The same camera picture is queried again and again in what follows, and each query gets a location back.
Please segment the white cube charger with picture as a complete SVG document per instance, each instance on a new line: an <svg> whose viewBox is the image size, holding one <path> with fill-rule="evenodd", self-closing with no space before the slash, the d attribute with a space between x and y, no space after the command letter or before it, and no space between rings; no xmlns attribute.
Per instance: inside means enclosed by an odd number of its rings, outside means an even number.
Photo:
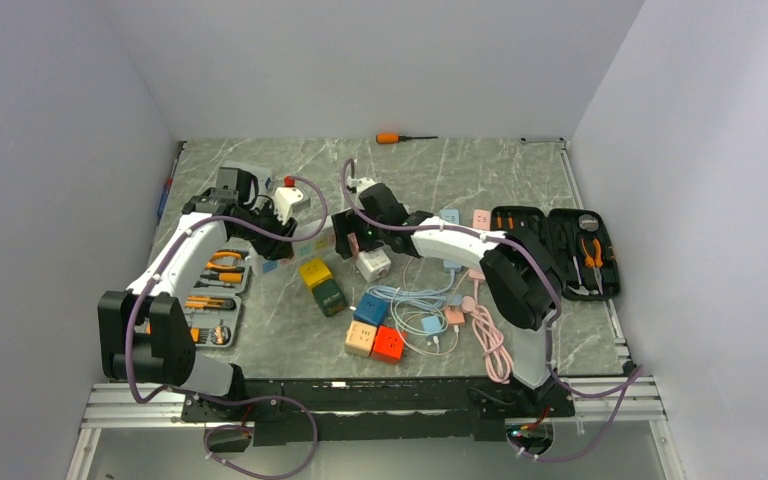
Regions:
<svg viewBox="0 0 768 480"><path fill-rule="evenodd" d="M355 267L367 283L384 277L391 268L391 260L383 248L359 252Z"/></svg>

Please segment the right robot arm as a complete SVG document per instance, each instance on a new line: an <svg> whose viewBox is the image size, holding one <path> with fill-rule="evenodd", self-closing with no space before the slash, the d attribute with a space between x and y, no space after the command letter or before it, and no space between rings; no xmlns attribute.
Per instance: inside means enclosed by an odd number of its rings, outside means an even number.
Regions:
<svg viewBox="0 0 768 480"><path fill-rule="evenodd" d="M555 261L529 230L484 231L448 222L426 211L408 212L383 183L369 178L341 185L348 210L333 215L338 253L357 231L361 250L388 246L414 258L452 261L481 271L498 312L517 328L511 388L517 411L534 415L550 399L554 369L550 329L560 317L564 281Z"/></svg>

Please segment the peach cube charger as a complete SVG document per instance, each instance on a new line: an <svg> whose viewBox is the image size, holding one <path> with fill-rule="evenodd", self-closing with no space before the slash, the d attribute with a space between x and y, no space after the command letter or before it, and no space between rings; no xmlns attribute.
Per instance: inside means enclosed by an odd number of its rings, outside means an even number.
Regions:
<svg viewBox="0 0 768 480"><path fill-rule="evenodd" d="M378 328L364 322L352 320L346 332L344 350L360 357L371 355Z"/></svg>

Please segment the yellow cube adapter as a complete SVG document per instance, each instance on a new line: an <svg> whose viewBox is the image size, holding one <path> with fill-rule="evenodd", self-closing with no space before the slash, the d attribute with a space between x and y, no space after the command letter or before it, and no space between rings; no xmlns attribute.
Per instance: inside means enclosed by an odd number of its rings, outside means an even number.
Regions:
<svg viewBox="0 0 768 480"><path fill-rule="evenodd" d="M313 258L298 267L298 273L308 290L332 280L333 273L321 258Z"/></svg>

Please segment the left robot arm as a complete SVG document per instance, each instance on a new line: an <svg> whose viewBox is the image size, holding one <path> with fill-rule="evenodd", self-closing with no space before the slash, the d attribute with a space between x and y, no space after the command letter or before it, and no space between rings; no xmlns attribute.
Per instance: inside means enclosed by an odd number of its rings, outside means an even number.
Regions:
<svg viewBox="0 0 768 480"><path fill-rule="evenodd" d="M265 259L290 257L298 226L293 213L308 201L293 177L269 182L221 168L214 186L183 205L173 236L148 269L99 300L105 375L127 382L139 403L154 397L141 395L139 384L153 383L208 398L221 419L239 417L248 402L242 369L198 351L184 307L211 258L231 238L247 241Z"/></svg>

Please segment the pink round plug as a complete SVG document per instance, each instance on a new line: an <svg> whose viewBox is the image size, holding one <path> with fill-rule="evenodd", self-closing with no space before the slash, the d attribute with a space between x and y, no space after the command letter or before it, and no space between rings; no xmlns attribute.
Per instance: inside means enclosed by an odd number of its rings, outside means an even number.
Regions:
<svg viewBox="0 0 768 480"><path fill-rule="evenodd" d="M478 302L472 296L464 296L461 301L461 310L467 314L474 314L478 311Z"/></svg>

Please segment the small pink plug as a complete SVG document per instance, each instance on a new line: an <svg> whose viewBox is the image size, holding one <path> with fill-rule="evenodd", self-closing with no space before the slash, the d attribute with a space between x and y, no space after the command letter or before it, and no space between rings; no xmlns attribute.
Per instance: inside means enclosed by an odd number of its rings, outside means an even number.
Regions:
<svg viewBox="0 0 768 480"><path fill-rule="evenodd" d="M446 306L443 313L449 325L460 327L466 323L463 311L459 306Z"/></svg>

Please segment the white power strip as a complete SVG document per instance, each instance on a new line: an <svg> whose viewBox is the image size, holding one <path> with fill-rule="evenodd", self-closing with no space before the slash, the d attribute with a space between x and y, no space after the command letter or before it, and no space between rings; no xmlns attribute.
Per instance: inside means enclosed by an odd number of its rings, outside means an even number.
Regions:
<svg viewBox="0 0 768 480"><path fill-rule="evenodd" d="M266 260L260 255L253 255L251 266L256 275L266 275L278 271L287 266L308 261L314 257L327 256L335 251L336 235L330 220L327 220L323 228L313 237L303 242L291 244L293 255L279 260Z"/></svg>

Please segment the red cube adapter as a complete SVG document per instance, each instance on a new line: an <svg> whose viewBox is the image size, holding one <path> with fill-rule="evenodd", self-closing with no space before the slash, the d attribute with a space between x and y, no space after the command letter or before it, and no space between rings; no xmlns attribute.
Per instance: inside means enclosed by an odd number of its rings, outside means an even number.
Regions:
<svg viewBox="0 0 768 480"><path fill-rule="evenodd" d="M380 326L377 329L370 357L374 360L397 365L404 353L404 340L399 332L391 327Z"/></svg>

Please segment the blue cube charger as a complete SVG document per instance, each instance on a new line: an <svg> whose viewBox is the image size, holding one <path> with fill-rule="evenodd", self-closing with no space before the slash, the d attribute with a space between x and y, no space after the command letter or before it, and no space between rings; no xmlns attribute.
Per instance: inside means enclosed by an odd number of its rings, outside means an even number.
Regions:
<svg viewBox="0 0 768 480"><path fill-rule="evenodd" d="M353 320L374 327L381 326L389 315L389 302L365 293L353 310Z"/></svg>

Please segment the light blue charger plug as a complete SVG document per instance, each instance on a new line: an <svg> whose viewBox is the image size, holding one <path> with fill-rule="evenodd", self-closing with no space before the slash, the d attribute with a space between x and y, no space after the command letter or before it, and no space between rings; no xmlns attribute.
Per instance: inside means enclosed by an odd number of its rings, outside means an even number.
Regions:
<svg viewBox="0 0 768 480"><path fill-rule="evenodd" d="M427 337L435 337L445 330L439 316L429 315L421 319L423 334Z"/></svg>

